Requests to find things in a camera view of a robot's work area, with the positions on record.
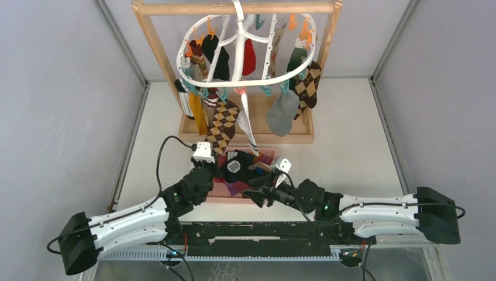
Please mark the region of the brown argyle sock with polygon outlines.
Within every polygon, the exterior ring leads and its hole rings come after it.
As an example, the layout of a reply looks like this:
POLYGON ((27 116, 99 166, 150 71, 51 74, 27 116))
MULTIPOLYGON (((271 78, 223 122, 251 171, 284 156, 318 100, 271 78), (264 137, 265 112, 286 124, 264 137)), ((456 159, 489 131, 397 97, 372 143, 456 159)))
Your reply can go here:
POLYGON ((233 139, 239 114, 239 107, 231 100, 219 101, 214 108, 205 141, 211 143, 212 151, 217 155, 224 154, 233 139))

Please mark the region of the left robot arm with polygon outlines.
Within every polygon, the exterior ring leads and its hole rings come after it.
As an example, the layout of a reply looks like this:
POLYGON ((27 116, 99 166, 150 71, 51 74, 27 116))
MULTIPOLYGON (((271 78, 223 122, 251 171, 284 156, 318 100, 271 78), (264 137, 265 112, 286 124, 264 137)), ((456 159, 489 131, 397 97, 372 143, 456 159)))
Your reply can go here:
POLYGON ((206 201, 218 172, 214 156, 194 156, 191 161, 194 167, 179 182, 141 204, 93 217, 74 214, 54 239, 66 275, 82 273, 110 253, 136 245, 179 242, 183 235, 179 217, 206 201))

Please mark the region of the black ribbed sock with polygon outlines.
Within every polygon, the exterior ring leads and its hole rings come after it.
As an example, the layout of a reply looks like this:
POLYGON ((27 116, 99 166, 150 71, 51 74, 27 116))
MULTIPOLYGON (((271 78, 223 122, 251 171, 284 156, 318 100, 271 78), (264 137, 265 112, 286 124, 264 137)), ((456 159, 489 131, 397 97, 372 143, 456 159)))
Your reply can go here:
POLYGON ((251 180, 265 176, 268 171, 254 165, 255 156, 241 150, 226 152, 220 171, 225 186, 232 194, 251 189, 251 180))

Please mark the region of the pink perforated plastic basket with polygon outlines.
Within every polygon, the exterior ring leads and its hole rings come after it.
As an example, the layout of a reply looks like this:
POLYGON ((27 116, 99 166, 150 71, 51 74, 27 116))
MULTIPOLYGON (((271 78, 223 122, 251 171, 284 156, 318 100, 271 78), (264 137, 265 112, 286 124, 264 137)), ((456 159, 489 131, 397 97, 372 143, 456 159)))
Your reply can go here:
MULTIPOLYGON (((247 153, 251 153, 249 147, 231 147, 227 148, 227 152, 234 152, 235 150, 241 150, 247 153)), ((269 157, 275 158, 278 156, 278 151, 276 148, 258 148, 259 154, 265 154, 269 157)), ((218 160, 219 165, 223 165, 226 161, 224 161, 224 156, 222 160, 218 160)), ((210 191, 207 195, 206 202, 207 203, 218 203, 218 204, 247 204, 254 205, 249 198, 244 198, 241 193, 237 193, 235 195, 231 195, 231 189, 228 188, 225 183, 220 178, 214 178, 213 182, 213 190, 210 191)))

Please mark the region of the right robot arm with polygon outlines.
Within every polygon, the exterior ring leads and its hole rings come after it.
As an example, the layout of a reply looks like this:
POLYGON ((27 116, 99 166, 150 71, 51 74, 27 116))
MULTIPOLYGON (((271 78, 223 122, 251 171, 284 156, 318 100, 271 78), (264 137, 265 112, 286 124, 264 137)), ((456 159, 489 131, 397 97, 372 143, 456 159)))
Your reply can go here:
POLYGON ((295 187, 279 175, 266 175, 257 187, 243 191, 260 208, 274 202, 303 215, 314 214, 318 226, 340 225, 338 236, 347 244, 377 235, 421 235, 437 244, 461 243, 458 220, 466 211, 430 187, 393 197, 358 197, 332 193, 306 179, 295 187))

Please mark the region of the mustard yellow sock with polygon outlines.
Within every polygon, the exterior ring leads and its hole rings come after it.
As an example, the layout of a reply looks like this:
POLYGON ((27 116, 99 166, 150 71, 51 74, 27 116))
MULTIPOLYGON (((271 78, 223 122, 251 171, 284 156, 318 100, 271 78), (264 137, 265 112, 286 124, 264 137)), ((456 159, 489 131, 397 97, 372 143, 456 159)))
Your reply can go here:
POLYGON ((206 135, 208 133, 208 124, 205 117, 205 112, 201 102, 201 98, 193 92, 189 93, 190 108, 194 116, 196 127, 199 135, 206 135))

